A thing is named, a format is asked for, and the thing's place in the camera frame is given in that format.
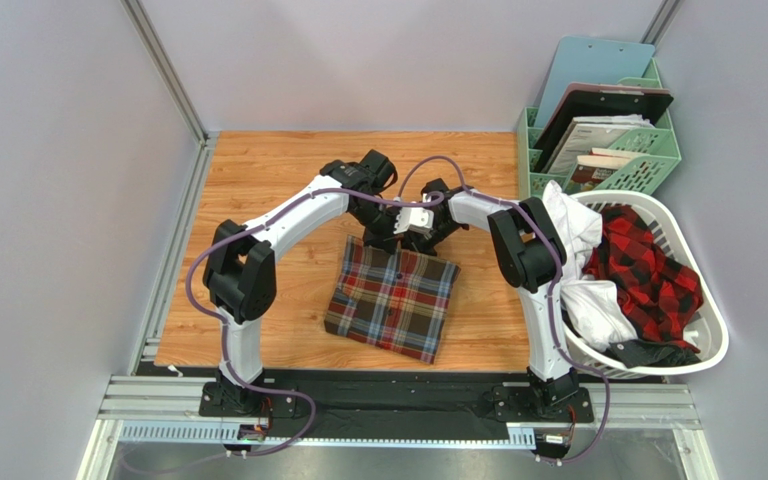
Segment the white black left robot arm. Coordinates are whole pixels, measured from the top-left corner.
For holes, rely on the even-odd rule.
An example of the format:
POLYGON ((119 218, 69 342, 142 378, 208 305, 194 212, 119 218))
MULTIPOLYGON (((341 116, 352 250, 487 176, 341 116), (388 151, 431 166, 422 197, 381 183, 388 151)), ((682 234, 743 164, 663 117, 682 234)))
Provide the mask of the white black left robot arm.
POLYGON ((246 388, 262 375, 262 318, 276 298, 278 261, 345 213, 370 231, 392 231, 393 221, 377 198, 397 178, 395 165, 376 150, 358 162, 334 160, 275 209, 216 228, 204 257, 203 284, 222 324, 220 371, 226 382, 246 388))

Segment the brown blue red plaid shirt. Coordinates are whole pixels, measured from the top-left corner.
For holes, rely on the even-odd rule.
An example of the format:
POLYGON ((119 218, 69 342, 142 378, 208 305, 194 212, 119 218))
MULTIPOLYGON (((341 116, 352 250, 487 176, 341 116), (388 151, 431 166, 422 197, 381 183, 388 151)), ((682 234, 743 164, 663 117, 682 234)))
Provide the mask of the brown blue red plaid shirt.
POLYGON ((349 236, 325 331, 433 364, 460 273, 453 262, 404 249, 388 253, 349 236))

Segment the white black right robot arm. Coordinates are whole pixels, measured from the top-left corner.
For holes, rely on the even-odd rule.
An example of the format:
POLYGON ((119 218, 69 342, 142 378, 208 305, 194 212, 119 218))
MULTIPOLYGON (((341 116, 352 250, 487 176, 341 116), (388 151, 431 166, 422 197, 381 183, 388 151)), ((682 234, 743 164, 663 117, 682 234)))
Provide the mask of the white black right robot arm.
POLYGON ((515 288, 529 336, 529 384, 544 405, 556 405, 579 390, 564 342, 559 282, 566 251, 553 221, 537 198, 515 201, 462 187, 440 192, 427 186, 420 203, 409 203, 396 214, 394 232, 436 238, 448 221, 491 235, 501 275, 515 288))

